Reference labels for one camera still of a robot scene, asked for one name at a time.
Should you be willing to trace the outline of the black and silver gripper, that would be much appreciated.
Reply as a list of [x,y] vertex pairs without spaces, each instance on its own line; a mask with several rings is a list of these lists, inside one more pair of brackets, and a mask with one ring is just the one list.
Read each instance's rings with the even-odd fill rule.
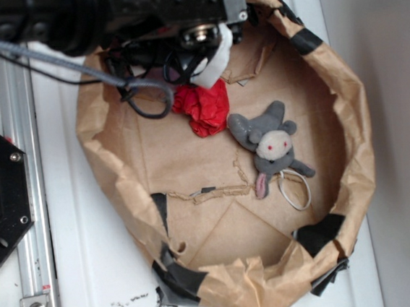
[[213,87],[229,64],[233,42],[242,41],[245,0],[117,0],[122,56],[132,65],[162,66],[178,55],[212,57],[190,78]]

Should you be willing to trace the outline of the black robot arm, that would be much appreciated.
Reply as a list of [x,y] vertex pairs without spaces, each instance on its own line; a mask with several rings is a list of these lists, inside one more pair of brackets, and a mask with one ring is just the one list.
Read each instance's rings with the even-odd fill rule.
[[172,39],[200,50],[229,32],[241,35],[245,0],[0,0],[0,52],[58,64],[22,47],[39,42],[85,56],[114,39]]

